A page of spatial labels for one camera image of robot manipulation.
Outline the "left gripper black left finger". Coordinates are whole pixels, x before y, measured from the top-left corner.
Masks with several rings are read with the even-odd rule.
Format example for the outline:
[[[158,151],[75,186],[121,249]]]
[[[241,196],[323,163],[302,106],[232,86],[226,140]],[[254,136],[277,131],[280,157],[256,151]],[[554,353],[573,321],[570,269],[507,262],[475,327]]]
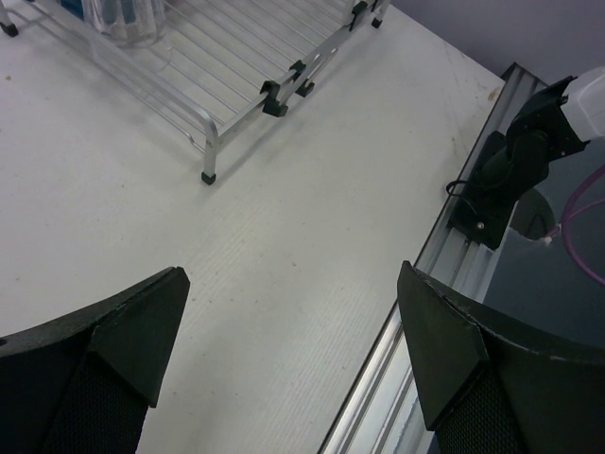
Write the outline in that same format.
[[[4,453],[133,453],[158,404],[190,281],[170,267],[1,339]]]

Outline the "aluminium mounting rail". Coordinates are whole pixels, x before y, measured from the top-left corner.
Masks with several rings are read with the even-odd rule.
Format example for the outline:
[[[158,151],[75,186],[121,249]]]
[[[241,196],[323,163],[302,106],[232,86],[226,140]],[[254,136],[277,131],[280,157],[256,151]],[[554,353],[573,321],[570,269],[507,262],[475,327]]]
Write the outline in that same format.
[[[562,341],[484,304],[509,218],[461,223],[450,199],[420,258],[405,262],[396,307],[325,453],[553,453],[564,423]]]

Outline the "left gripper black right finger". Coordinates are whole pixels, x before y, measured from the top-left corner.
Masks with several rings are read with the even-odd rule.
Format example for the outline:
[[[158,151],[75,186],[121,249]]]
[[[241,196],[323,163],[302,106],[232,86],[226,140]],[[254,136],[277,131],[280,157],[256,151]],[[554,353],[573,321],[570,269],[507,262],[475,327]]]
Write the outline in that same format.
[[[397,304],[442,453],[603,452],[603,349],[520,322],[408,261]]]

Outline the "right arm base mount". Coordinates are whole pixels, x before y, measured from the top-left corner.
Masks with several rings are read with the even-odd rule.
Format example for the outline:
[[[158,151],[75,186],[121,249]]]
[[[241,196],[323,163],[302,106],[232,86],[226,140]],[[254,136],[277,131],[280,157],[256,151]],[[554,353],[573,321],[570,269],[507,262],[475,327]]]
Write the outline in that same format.
[[[449,225],[471,241],[497,249],[516,202],[547,175],[548,151],[542,131],[512,140],[499,131],[491,133],[469,177],[446,185],[457,198]]]

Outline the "clear drinking glass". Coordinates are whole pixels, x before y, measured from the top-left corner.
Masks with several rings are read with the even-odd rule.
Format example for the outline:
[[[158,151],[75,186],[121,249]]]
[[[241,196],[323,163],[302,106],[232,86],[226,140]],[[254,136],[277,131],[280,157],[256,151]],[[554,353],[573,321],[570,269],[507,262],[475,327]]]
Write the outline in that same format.
[[[148,46],[165,35],[164,1],[88,0],[82,6],[85,22],[117,46]]]

